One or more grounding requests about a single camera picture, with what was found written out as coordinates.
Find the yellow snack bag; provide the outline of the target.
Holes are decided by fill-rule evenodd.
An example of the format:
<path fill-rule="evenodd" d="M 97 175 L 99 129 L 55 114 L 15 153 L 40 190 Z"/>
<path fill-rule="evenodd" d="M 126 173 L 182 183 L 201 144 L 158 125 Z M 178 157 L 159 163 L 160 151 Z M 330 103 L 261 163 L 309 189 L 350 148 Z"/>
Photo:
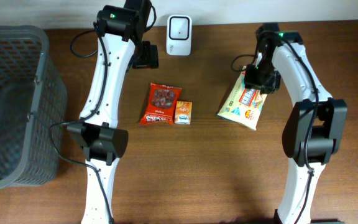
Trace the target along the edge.
<path fill-rule="evenodd" d="M 256 130 L 262 107 L 267 94 L 260 90 L 246 88 L 244 84 L 246 72 L 239 75 L 236 83 L 218 112 L 218 116 Z"/>

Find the orange tissue pack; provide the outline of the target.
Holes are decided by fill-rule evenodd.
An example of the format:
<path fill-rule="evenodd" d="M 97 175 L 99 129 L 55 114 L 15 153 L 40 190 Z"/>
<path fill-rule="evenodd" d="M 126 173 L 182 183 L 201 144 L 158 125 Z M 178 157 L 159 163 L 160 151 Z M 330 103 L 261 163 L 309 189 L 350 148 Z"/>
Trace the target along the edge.
<path fill-rule="evenodd" d="M 192 102 L 177 101 L 175 108 L 175 124 L 190 124 L 191 123 Z"/>

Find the red snack bag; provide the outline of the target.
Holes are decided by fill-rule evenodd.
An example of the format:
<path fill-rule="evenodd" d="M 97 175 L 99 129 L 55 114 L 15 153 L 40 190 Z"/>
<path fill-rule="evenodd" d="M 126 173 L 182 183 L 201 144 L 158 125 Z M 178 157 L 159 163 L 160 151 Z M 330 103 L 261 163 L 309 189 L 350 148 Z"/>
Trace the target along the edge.
<path fill-rule="evenodd" d="M 173 124 L 176 103 L 181 91 L 179 87 L 151 83 L 148 104 L 140 123 Z"/>

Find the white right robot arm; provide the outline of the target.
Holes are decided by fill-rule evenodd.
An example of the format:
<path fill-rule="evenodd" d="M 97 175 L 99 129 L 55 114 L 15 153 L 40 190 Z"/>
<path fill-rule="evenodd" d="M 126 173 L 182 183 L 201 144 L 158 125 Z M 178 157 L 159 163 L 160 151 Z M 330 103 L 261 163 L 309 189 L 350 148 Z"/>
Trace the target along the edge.
<path fill-rule="evenodd" d="M 277 23 L 265 23 L 255 36 L 254 59 L 245 69 L 244 85 L 271 94 L 284 84 L 293 105 L 282 133 L 287 181 L 273 222 L 311 223 L 316 186 L 339 150 L 347 105 L 322 86 L 297 31 L 282 32 Z"/>

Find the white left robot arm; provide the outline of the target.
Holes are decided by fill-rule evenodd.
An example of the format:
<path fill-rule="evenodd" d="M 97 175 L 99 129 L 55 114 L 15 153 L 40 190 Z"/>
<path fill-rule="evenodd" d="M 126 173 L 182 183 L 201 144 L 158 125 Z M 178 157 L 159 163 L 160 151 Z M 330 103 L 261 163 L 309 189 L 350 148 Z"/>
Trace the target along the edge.
<path fill-rule="evenodd" d="M 87 169 L 86 204 L 82 223 L 114 223 L 114 175 L 129 133 L 118 129 L 118 106 L 124 77 L 130 69 L 158 68 L 156 45 L 143 40 L 157 13 L 150 0 L 106 5 L 97 14 L 94 31 L 98 58 L 87 101 L 79 119 L 65 126 L 83 150 Z"/>

